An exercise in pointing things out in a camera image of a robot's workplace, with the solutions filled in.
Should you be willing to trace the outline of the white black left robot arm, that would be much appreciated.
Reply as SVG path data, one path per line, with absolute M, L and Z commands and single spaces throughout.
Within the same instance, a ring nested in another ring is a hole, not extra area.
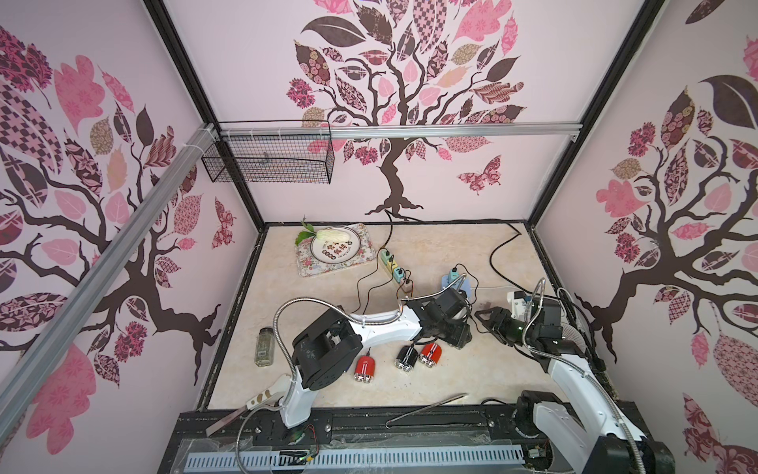
M 300 303 L 317 304 L 326 311 L 288 347 L 280 334 L 280 318 L 286 309 Z M 347 313 L 333 303 L 310 296 L 288 300 L 274 314 L 272 331 L 289 373 L 249 398 L 243 411 L 278 412 L 286 427 L 300 426 L 309 419 L 317 393 L 350 369 L 362 351 L 391 343 L 412 344 L 419 339 L 438 339 L 461 349 L 472 340 L 466 322 L 470 313 L 465 292 L 456 288 L 404 298 L 397 308 L 372 315 Z

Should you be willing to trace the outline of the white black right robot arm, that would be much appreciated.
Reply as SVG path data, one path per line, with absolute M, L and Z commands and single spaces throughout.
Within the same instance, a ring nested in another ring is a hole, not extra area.
M 546 294 L 539 280 L 531 292 L 517 290 L 507 306 L 474 313 L 479 328 L 537 361 L 566 400 L 525 391 L 515 426 L 525 436 L 546 436 L 576 473 L 672 473 L 675 460 L 626 414 L 596 376 L 594 345 L 576 326 L 565 290 Z

